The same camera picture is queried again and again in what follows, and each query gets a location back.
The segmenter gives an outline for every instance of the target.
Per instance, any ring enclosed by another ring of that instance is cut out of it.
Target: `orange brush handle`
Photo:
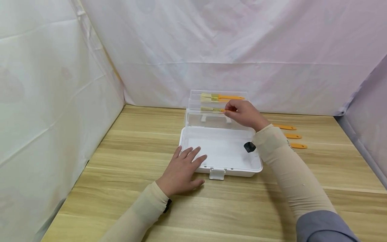
[[[223,95],[219,95],[219,99],[235,99],[235,100],[243,100],[244,97],[238,97],[238,96],[223,96]]]
[[[274,127],[278,127],[280,129],[287,129],[287,130],[296,130],[296,127],[288,126],[288,125],[281,125],[281,124],[273,124]]]
[[[308,146],[305,144],[290,143],[289,145],[290,145],[290,147],[295,148],[295,149],[307,149],[308,148]]]
[[[299,134],[289,134],[289,133],[286,133],[284,135],[288,139],[301,139],[302,138],[302,136],[299,135]]]

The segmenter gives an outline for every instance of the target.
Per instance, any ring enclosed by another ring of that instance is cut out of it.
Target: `white backdrop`
[[[249,91],[267,112],[338,115],[387,54],[385,0],[81,0],[125,100]]]
[[[0,0],[0,241],[39,240],[123,104],[79,6]]]
[[[387,56],[365,81],[340,125],[387,188]]]

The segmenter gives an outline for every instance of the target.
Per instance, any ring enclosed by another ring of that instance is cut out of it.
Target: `black wristband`
[[[166,213],[169,210],[169,207],[170,207],[171,203],[172,203],[172,200],[168,199],[167,206],[165,207],[165,210],[164,210],[163,213]]]

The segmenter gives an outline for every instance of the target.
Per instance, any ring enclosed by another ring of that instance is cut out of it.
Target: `person's right hand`
[[[256,132],[270,124],[249,101],[230,100],[224,110],[227,117],[243,126],[253,128]]]

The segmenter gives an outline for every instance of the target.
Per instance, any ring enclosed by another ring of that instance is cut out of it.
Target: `wooden table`
[[[42,241],[98,241],[161,176],[178,145],[182,109],[127,105],[84,169]],[[265,114],[293,125],[308,145],[297,153],[362,241],[387,238],[387,192],[333,117]],[[226,176],[173,197],[143,241],[295,241],[295,221],[271,170]]]

